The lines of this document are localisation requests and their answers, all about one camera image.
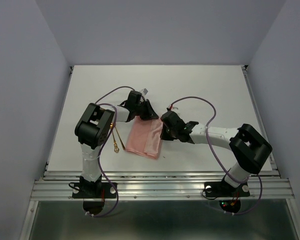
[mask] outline screw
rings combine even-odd
[[[114,189],[113,186],[110,188],[110,193],[111,193],[111,194],[115,194],[115,193],[116,193],[116,190]]]
[[[243,185],[243,186],[242,186],[242,190],[243,190],[245,193],[247,193],[247,192],[249,192],[249,187],[248,187],[247,185]]]

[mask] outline metal frame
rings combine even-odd
[[[241,66],[241,69],[261,133],[268,141],[246,68]],[[263,183],[262,199],[286,199],[297,237],[300,239],[300,214],[290,182],[288,179],[281,179],[272,154],[270,155],[270,163],[272,171],[262,171],[260,173]],[[20,236],[21,240],[30,237],[39,201],[82,201],[82,199],[72,198],[72,189],[68,186],[69,182],[78,182],[80,174],[80,171],[45,171],[42,179],[34,183]],[[118,183],[118,193],[121,201],[205,201],[206,199],[201,196],[202,190],[205,188],[205,182],[220,181],[224,176],[222,171],[114,171],[106,172],[106,174],[111,181]],[[251,196],[245,199],[257,199],[260,193],[259,179],[256,176],[250,177],[248,185]]]
[[[297,234],[297,237],[300,240],[300,212],[298,210],[297,207],[297,203],[295,199],[287,199],[286,203],[288,205],[290,214],[291,214],[291,218],[293,221],[293,225]]]
[[[161,176],[161,177],[110,177],[118,183],[117,189],[121,201],[176,201],[176,200],[202,200],[201,195],[205,182],[221,181],[222,177],[187,177],[187,176]],[[82,201],[72,198],[70,181],[36,181],[33,185],[31,201]],[[288,179],[263,177],[263,199],[293,199],[294,194]],[[248,181],[251,196],[247,200],[257,199],[260,193],[259,179],[251,177]]]
[[[38,201],[29,202],[28,209],[26,211],[25,219],[23,222],[20,240],[28,240],[30,238],[31,229],[35,221],[35,216],[38,208]]]

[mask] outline white table surface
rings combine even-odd
[[[214,65],[76,65],[67,91],[56,137],[49,158],[48,171],[81,171],[82,153],[75,126],[89,103],[119,86],[136,90],[147,88],[146,97],[159,116],[176,99],[198,96],[210,101],[217,110],[212,127],[236,128],[251,124],[260,132],[257,117],[240,66]],[[129,89],[120,89],[100,103],[120,104]],[[213,115],[212,108],[203,101],[187,99],[175,104],[185,121],[202,124]],[[126,143],[133,121],[120,122],[117,129]],[[124,172],[218,172],[220,166],[206,144],[163,141],[158,160],[124,152],[114,152],[112,138],[104,147],[101,165],[105,171]],[[227,149],[214,147],[226,168],[236,159]],[[271,171],[269,159],[263,171]]]

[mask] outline pink towel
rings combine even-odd
[[[143,121],[136,117],[125,146],[127,152],[158,159],[161,149],[161,131],[163,123],[160,119]]]

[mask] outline wire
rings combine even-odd
[[[230,205],[231,205],[231,206],[234,206],[234,205],[238,202],[238,199],[239,199],[239,192],[237,192],[237,193],[236,193],[236,196],[234,196],[234,197],[232,198]]]
[[[70,184],[72,184],[73,182],[70,182],[68,185],[69,185],[69,187],[70,188],[72,188],[72,189],[74,189],[74,190],[76,190],[76,191],[78,191],[78,192],[80,192],[80,189],[79,188],[76,188],[75,186],[71,186]]]
[[[216,200],[217,198],[218,198],[218,196],[217,197],[214,197],[214,198],[209,198],[209,197],[206,197],[205,195],[204,195],[204,192],[202,192],[202,197],[204,197],[205,199],[208,199],[208,200]]]
[[[222,170],[225,172],[225,174],[234,182],[238,183],[238,184],[244,184],[247,182],[248,179],[244,180],[244,181],[239,181],[237,179],[235,179],[228,171],[227,169],[225,168],[225,166],[222,164],[222,162],[220,161],[220,159],[218,158],[213,146],[212,146],[212,143],[211,143],[211,140],[210,140],[210,137],[209,137],[209,133],[208,133],[208,128],[209,128],[209,124],[213,121],[213,119],[215,119],[216,115],[217,115],[217,110],[215,108],[215,106],[209,102],[208,100],[205,100],[204,98],[202,97],[198,97],[198,96],[186,96],[186,97],[182,97],[178,100],[175,100],[173,103],[171,103],[170,105],[170,109],[173,107],[173,105],[181,100],[185,100],[185,99],[199,99],[199,100],[202,100],[204,102],[206,102],[207,104],[209,104],[212,108],[213,108],[213,116],[210,118],[210,120],[206,123],[205,125],[205,136],[206,136],[206,140],[208,142],[208,145],[210,147],[210,150],[214,156],[214,158],[216,159],[216,161],[218,162],[218,164],[220,165],[220,167],[222,168]]]
[[[182,97],[178,100],[175,100],[173,103],[171,103],[170,105],[170,110],[172,109],[173,105],[181,100],[184,100],[184,99],[199,99],[199,100],[202,100],[204,102],[206,102],[207,104],[209,104],[212,108],[213,108],[213,116],[210,118],[210,120],[206,123],[205,125],[205,135],[206,135],[206,140],[208,142],[208,145],[210,147],[210,150],[214,156],[214,158],[216,159],[216,161],[219,163],[220,167],[222,168],[222,170],[225,172],[225,174],[231,179],[233,180],[234,182],[238,183],[238,184],[244,184],[247,182],[248,179],[244,180],[244,181],[238,181],[237,179],[235,179],[228,171],[227,169],[224,167],[224,165],[222,164],[222,162],[220,161],[220,159],[218,158],[215,150],[213,149],[212,147],[212,144],[211,144],[211,141],[210,141],[210,137],[209,137],[209,133],[208,133],[208,127],[209,127],[209,124],[213,121],[213,119],[215,119],[216,115],[217,115],[217,110],[215,108],[215,106],[209,102],[208,100],[202,98],[202,97],[198,97],[198,96],[186,96],[186,97]],[[263,184],[262,184],[262,180],[261,180],[261,177],[259,176],[259,174],[257,174],[257,177],[259,178],[259,182],[260,182],[260,195],[259,195],[259,198],[258,200],[256,201],[255,205],[253,207],[251,207],[250,209],[246,210],[246,211],[242,211],[242,212],[238,212],[238,213],[233,213],[233,212],[227,212],[227,211],[224,211],[224,213],[227,213],[227,214],[231,214],[231,215],[243,215],[243,214],[247,214],[249,212],[251,212],[253,209],[255,209],[259,203],[260,203],[260,200],[261,200],[261,197],[262,197],[262,193],[263,193]]]
[[[101,199],[102,199],[103,202],[106,201],[106,199],[105,199],[105,190],[104,189],[102,189]]]
[[[110,213],[116,208],[116,206],[118,205],[118,202],[119,202],[119,193],[118,193],[118,189],[117,189],[116,186],[111,182],[111,180],[107,177],[107,175],[105,174],[105,171],[102,169],[102,166],[101,166],[101,163],[100,163],[100,155],[101,155],[101,152],[102,152],[102,150],[104,149],[104,147],[105,147],[105,145],[106,145],[106,143],[107,143],[107,141],[108,141],[110,135],[112,134],[112,132],[113,132],[113,130],[114,130],[114,126],[116,125],[116,122],[117,122],[117,115],[118,115],[118,112],[117,112],[117,108],[116,108],[115,106],[113,106],[112,104],[109,104],[109,103],[102,103],[102,104],[100,104],[100,106],[102,106],[102,105],[104,105],[104,106],[110,106],[110,107],[112,107],[112,108],[114,109],[114,120],[113,120],[113,127],[110,129],[109,134],[106,136],[106,139],[105,139],[103,145],[102,145],[101,148],[100,148],[100,151],[99,151],[98,156],[97,156],[97,161],[98,161],[98,165],[99,165],[99,168],[100,168],[100,171],[101,171],[102,175],[103,175],[104,178],[109,182],[109,184],[111,185],[111,187],[113,187],[113,189],[115,190],[116,201],[115,201],[114,206],[113,206],[109,211],[107,211],[106,213],[101,214],[101,215],[92,215],[92,214],[90,214],[89,212],[85,211],[85,213],[86,213],[87,215],[89,215],[89,216],[91,216],[91,217],[94,217],[94,218],[100,218],[100,217],[104,217],[104,216],[110,214]]]
[[[108,96],[108,95],[112,94],[113,92],[117,91],[118,89],[131,89],[131,90],[133,90],[133,91],[135,90],[135,89],[134,89],[133,87],[131,87],[131,86],[119,86],[119,87],[113,89],[112,91],[108,92],[106,95],[100,97],[100,98],[95,102],[95,104],[97,104],[99,101],[101,101],[102,99],[104,99],[106,96]]]

